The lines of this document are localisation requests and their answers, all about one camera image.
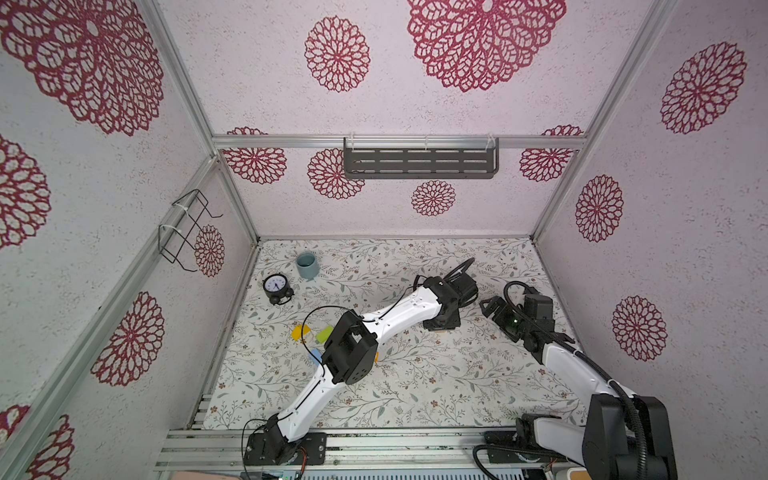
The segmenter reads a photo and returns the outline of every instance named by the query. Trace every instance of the orange block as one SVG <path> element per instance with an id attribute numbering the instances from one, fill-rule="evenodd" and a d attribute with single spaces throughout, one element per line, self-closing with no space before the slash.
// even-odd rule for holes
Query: orange block
<path id="1" fill-rule="evenodd" d="M 310 328 L 305 325 L 304 326 L 304 336 L 306 336 L 310 331 L 311 331 Z M 301 325 L 298 325 L 298 326 L 296 326 L 295 329 L 293 329 L 293 331 L 290 334 L 290 337 L 292 339 L 296 340 L 297 342 L 299 341 L 299 339 L 301 338 Z"/>

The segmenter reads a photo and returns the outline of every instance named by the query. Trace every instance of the red floral pattern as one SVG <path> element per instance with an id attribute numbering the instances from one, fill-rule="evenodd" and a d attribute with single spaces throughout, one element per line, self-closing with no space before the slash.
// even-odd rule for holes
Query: red floral pattern
<path id="1" fill-rule="evenodd" d="M 325 17 L 304 42 L 306 66 L 331 91 L 348 91 L 368 73 L 371 58 L 366 38 L 346 18 Z"/>
<path id="2" fill-rule="evenodd" d="M 0 31 L 40 91 L 77 120 L 133 135 L 159 115 L 163 69 L 131 0 L 5 0 Z"/>
<path id="3" fill-rule="evenodd" d="M 687 59 L 661 99 L 667 129 L 688 134 L 711 124 L 736 99 L 745 70 L 744 52 L 725 41 Z"/>
<path id="4" fill-rule="evenodd" d="M 619 184 L 612 177 L 598 175 L 588 181 L 576 202 L 576 226 L 581 235 L 599 242 L 619 226 L 624 200 Z"/>
<path id="5" fill-rule="evenodd" d="M 51 211 L 50 196 L 35 159 L 0 135 L 0 249 L 37 234 Z"/>
<path id="6" fill-rule="evenodd" d="M 545 130 L 543 135 L 581 135 L 584 132 L 573 125 L 558 125 Z M 567 148 L 527 148 L 520 157 L 523 176 L 537 182 L 560 177 L 574 151 Z"/>
<path id="7" fill-rule="evenodd" d="M 74 452 L 73 435 L 69 415 L 62 415 L 58 427 L 48 434 L 42 450 L 27 468 L 30 475 L 27 480 L 61 480 L 69 472 L 69 461 Z"/>
<path id="8" fill-rule="evenodd" d="M 419 185 L 411 196 L 411 205 L 421 215 L 434 217 L 444 214 L 456 200 L 456 192 L 450 184 L 441 180 L 430 180 Z"/>
<path id="9" fill-rule="evenodd" d="M 647 362 L 667 346 L 667 324 L 661 312 L 645 298 L 628 296 L 616 305 L 614 335 L 629 356 Z"/>
<path id="10" fill-rule="evenodd" d="M 238 127 L 229 135 L 266 135 L 257 128 Z M 221 151 L 232 171 L 255 184 L 277 182 L 286 173 L 282 148 L 232 148 Z"/>
<path id="11" fill-rule="evenodd" d="M 126 386 L 135 382 L 163 346 L 165 318 L 157 300 L 141 292 L 91 367 L 99 383 Z"/>
<path id="12" fill-rule="evenodd" d="M 205 276 L 215 276 L 224 265 L 224 241 L 213 225 L 200 229 L 194 242 L 194 259 Z"/>
<path id="13" fill-rule="evenodd" d="M 565 0 L 408 0 L 414 55 L 445 87 L 488 90 L 531 64 Z"/>
<path id="14" fill-rule="evenodd" d="M 306 174 L 315 190 L 328 198 L 354 197 L 366 184 L 365 180 L 352 180 L 344 174 L 344 154 L 338 148 L 319 151 L 310 160 Z"/>
<path id="15" fill-rule="evenodd" d="M 11 408 L 0 412 L 0 449 L 11 438 L 16 426 L 27 415 L 29 406 L 14 405 Z"/>

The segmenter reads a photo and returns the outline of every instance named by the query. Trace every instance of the blue-gray cup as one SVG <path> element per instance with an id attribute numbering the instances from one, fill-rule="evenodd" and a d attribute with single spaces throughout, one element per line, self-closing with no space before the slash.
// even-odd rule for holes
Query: blue-gray cup
<path id="1" fill-rule="evenodd" d="M 311 280 L 320 273 L 320 264 L 317 263 L 314 253 L 304 252 L 296 257 L 296 269 L 303 279 Z"/>

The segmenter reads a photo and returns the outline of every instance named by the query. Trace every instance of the floral tablecloth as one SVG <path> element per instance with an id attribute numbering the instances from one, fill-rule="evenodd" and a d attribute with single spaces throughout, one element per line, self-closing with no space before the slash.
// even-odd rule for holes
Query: floral tablecloth
<path id="1" fill-rule="evenodd" d="M 475 257 L 470 274 L 480 299 L 502 294 L 509 280 L 535 285 L 553 296 L 529 240 L 273 240 L 263 242 L 246 299 L 204 421 L 205 429 L 241 429 L 287 406 L 315 370 L 291 332 L 315 307 L 335 304 L 357 313 L 397 300 L 414 276 L 445 275 Z M 304 280 L 293 261 L 317 255 L 320 274 Z M 285 274 L 296 296 L 269 303 L 262 288 L 272 273 Z M 316 334 L 336 325 L 338 309 L 307 321 L 309 348 Z M 340 392 L 317 416 L 317 427 L 423 427 L 514 425 L 524 412 L 554 412 L 583 424 L 585 407 L 561 379 L 540 366 L 482 316 L 475 302 L 461 310 L 462 325 L 431 333 L 420 325 L 379 346 L 378 361 L 360 382 Z M 569 333 L 554 298 L 557 330 Z"/>

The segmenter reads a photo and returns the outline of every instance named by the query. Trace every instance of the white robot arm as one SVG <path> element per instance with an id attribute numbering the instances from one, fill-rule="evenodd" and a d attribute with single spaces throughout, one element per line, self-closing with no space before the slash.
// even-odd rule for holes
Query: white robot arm
<path id="1" fill-rule="evenodd" d="M 509 298 L 508 290 L 514 285 L 525 289 L 523 304 Z M 493 479 L 479 463 L 479 449 L 554 452 L 587 467 L 593 480 L 677 479 L 664 404 L 621 385 L 569 345 L 574 343 L 570 337 L 556 333 L 552 298 L 523 282 L 512 281 L 505 286 L 503 299 L 483 300 L 480 308 L 513 342 L 522 340 L 525 349 L 589 407 L 586 426 L 551 415 L 523 414 L 516 421 L 514 445 L 475 447 L 475 462 L 486 475 Z M 627 434 L 628 426 L 633 435 Z"/>
<path id="2" fill-rule="evenodd" d="M 458 309 L 472 303 L 477 284 L 466 273 L 469 259 L 442 279 L 431 276 L 395 304 L 358 315 L 347 310 L 325 343 L 322 362 L 298 397 L 261 428 L 258 458 L 279 465 L 291 459 L 312 421 L 332 397 L 370 372 L 379 345 L 419 322 L 430 329 L 451 329 L 459 324 Z"/>
<path id="3" fill-rule="evenodd" d="M 438 297 L 429 288 L 420 286 L 396 305 L 366 313 L 362 316 L 362 323 L 369 334 L 376 336 L 376 342 L 383 344 L 396 333 L 424 320 L 435 318 L 440 314 L 440 310 L 442 310 L 442 303 Z M 279 419 L 277 426 L 287 442 L 295 442 L 304 437 L 317 414 L 339 390 L 348 385 L 346 382 L 334 383 L 333 381 L 334 376 L 330 372 L 330 367 L 325 363 L 319 365 L 315 375 L 299 396 L 277 414 Z"/>

